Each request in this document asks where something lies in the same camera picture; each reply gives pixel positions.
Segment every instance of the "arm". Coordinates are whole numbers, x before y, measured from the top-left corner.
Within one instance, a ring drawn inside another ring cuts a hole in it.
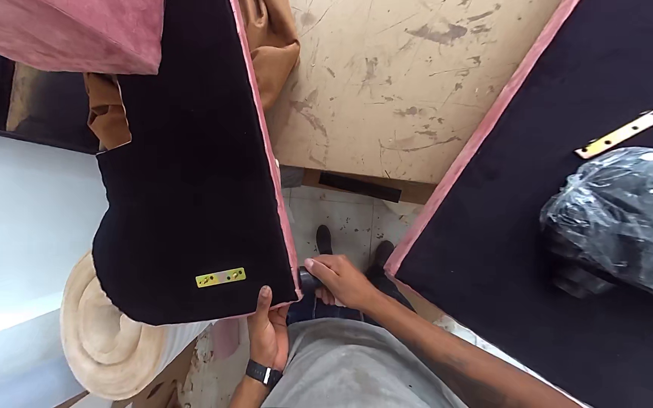
[[[431,369],[435,375],[468,406],[578,407],[554,388],[434,326],[379,292],[344,255],[321,255],[308,259],[305,265],[329,289],[331,293],[326,296],[330,300],[339,299],[368,314],[434,361],[437,366]]]
[[[248,338],[251,360],[262,366],[284,371],[289,354],[289,336],[286,331],[288,306],[269,311],[271,288],[264,286],[258,294],[256,312],[248,317]],[[231,396],[229,408],[256,408],[268,395],[265,385],[244,375]]]

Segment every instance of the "wristwatch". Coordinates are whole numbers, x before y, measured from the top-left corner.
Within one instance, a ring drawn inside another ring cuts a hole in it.
[[[253,360],[248,360],[246,376],[257,380],[259,383],[262,383],[271,390],[274,385],[277,385],[278,381],[281,380],[283,374],[277,369],[268,368],[267,366],[262,366]]]

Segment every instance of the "metal bracket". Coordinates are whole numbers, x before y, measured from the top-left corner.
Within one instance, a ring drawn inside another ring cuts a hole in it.
[[[574,150],[574,152],[582,158],[590,159],[652,126],[653,110],[650,110],[645,112],[644,115],[640,116],[635,121],[623,125],[601,139],[592,141],[586,147]]]
[[[215,272],[195,277],[198,287],[213,286],[214,284],[231,283],[246,280],[246,271],[243,268],[229,269],[228,271]]]

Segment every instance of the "hand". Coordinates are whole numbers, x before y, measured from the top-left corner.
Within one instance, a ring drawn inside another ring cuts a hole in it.
[[[289,336],[286,331],[286,312],[289,306],[268,310],[272,295],[270,287],[262,287],[258,293],[256,312],[247,318],[251,360],[284,371],[286,357],[289,355]]]
[[[326,304],[339,300],[344,306],[364,311],[381,293],[345,255],[320,255],[305,260],[304,265],[324,284],[317,289],[316,297]]]

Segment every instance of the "plastic bag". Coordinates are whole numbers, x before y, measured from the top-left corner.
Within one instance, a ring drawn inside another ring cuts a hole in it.
[[[653,293],[653,149],[626,147],[583,164],[540,211],[554,280],[582,297],[622,281]]]

